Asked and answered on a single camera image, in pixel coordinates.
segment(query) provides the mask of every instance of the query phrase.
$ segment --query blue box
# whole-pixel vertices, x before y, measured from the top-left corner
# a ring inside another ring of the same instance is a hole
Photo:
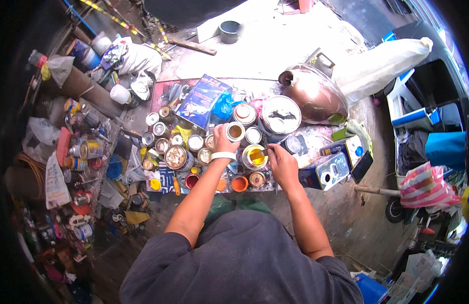
[[[211,110],[224,91],[232,88],[211,76],[204,74],[184,99],[176,114],[207,131]]]

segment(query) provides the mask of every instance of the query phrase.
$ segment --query striped plastic bag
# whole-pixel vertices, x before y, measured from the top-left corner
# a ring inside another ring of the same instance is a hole
[[[460,203],[460,197],[444,181],[442,166],[432,167],[430,161],[408,171],[398,188],[400,203],[405,208],[440,206],[445,209]]]

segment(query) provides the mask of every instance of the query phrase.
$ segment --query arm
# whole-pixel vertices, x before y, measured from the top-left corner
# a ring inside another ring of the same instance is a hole
[[[227,124],[217,125],[214,128],[215,152],[234,152],[239,147],[239,143],[231,143],[226,137],[226,126]],[[195,246],[202,224],[211,208],[216,186],[230,161],[215,159],[211,162],[206,172],[175,210],[165,232],[182,234],[189,240],[192,248]]]
[[[290,210],[295,238],[303,254],[311,259],[334,256],[327,234],[312,208],[303,186],[298,181],[297,160],[277,144],[269,144],[268,157],[275,181],[285,192]]]

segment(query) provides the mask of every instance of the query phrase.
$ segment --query green cloth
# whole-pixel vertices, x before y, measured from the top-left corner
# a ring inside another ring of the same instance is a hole
[[[257,198],[243,198],[241,193],[233,193],[230,195],[230,200],[227,200],[221,194],[216,194],[204,223],[210,223],[219,216],[234,211],[237,204],[241,210],[259,211],[273,216],[270,208]]]

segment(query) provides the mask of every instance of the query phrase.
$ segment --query blue lid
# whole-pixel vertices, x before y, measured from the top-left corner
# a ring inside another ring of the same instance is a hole
[[[363,147],[358,147],[356,149],[356,155],[361,156],[363,155],[363,153],[364,153]]]

